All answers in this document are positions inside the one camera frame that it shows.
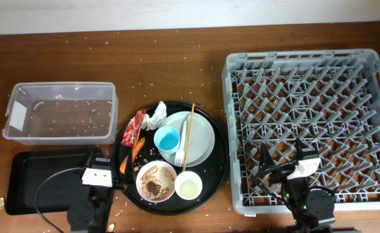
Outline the small white cup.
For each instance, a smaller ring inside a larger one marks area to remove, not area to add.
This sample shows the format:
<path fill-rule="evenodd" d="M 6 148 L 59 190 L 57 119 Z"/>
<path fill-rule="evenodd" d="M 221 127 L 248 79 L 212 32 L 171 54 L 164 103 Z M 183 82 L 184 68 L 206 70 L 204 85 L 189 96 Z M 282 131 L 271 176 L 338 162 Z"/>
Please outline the small white cup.
<path fill-rule="evenodd" d="M 195 199 L 200 195 L 202 188 L 202 180 L 195 172 L 181 172 L 175 179 L 175 192 L 184 200 Z"/>

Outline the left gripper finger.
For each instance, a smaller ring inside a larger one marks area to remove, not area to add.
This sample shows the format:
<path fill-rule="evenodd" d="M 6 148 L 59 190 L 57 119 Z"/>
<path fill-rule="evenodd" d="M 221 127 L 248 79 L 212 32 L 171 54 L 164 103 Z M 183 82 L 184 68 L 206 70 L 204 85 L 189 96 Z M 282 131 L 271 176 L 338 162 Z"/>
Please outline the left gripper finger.
<path fill-rule="evenodd" d="M 125 171 L 121 173 L 119 169 L 121 164 L 120 159 L 115 157 L 113 160 L 113 186 L 117 190 L 127 190 L 128 186 L 134 185 L 136 181 L 134 167 L 133 163 L 126 158 Z"/>
<path fill-rule="evenodd" d="M 102 150 L 97 146 L 93 146 L 85 162 L 85 167 L 92 168 L 93 166 L 100 166 L 102 164 L 102 159 Z"/>

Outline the light blue cup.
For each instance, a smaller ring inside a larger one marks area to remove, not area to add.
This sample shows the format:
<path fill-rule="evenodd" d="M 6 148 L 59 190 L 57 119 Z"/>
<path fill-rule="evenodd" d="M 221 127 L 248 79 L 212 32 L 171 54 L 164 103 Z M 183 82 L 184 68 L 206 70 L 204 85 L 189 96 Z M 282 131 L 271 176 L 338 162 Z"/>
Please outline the light blue cup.
<path fill-rule="evenodd" d="M 160 152 L 171 155 L 179 148 L 180 136 L 174 127 L 163 126 L 155 132 L 153 141 Z"/>

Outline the peanut near arm base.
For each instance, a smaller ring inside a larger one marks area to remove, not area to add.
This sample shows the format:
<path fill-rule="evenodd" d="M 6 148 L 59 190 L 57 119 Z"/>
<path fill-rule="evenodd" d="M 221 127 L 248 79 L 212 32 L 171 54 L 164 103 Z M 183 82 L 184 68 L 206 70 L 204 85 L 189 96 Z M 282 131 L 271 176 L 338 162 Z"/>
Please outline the peanut near arm base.
<path fill-rule="evenodd" d="M 114 223 L 112 223 L 112 224 L 110 224 L 110 225 L 108 226 L 108 231 L 109 231 L 109 232 L 112 232 L 114 229 L 115 229 L 115 224 L 114 224 Z"/>

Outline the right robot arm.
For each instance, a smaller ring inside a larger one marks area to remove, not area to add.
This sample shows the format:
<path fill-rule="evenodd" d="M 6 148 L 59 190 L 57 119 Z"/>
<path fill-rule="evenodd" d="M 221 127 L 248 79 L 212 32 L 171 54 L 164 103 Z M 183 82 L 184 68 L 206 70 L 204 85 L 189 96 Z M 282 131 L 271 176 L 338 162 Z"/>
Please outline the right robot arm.
<path fill-rule="evenodd" d="M 292 213 L 295 224 L 287 227 L 288 232 L 332 232 L 335 192 L 310 186 L 307 181 L 318 170 L 320 155 L 300 139 L 295 140 L 295 148 L 295 159 L 275 164 L 267 145 L 260 144 L 259 170 L 254 182 Z"/>

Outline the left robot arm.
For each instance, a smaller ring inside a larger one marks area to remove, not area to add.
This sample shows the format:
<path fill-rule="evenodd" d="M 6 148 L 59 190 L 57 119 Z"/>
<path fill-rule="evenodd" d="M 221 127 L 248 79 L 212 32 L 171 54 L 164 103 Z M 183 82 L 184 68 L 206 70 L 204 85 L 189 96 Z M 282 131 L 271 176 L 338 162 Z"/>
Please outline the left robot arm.
<path fill-rule="evenodd" d="M 133 153 L 127 152 L 126 168 L 120 172 L 122 163 L 116 158 L 108 159 L 94 147 L 80 163 L 81 182 L 88 187 L 86 198 L 76 201 L 67 211 L 71 232 L 107 232 L 107 224 L 116 190 L 124 191 L 136 181 L 133 171 Z"/>

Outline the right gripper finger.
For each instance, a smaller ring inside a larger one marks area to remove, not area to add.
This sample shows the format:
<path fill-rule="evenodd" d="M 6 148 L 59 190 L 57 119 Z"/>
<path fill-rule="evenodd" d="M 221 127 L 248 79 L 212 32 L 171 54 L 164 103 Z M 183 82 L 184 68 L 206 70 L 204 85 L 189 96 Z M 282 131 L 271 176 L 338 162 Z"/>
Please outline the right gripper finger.
<path fill-rule="evenodd" d="M 296 159 L 297 160 L 306 160 L 306 159 L 316 159 L 317 150 L 313 147 L 307 146 L 299 138 L 295 139 L 295 148 L 296 148 Z"/>
<path fill-rule="evenodd" d="M 260 144 L 260 170 L 262 172 L 272 172 L 274 170 L 275 163 L 272 159 L 266 143 Z"/>

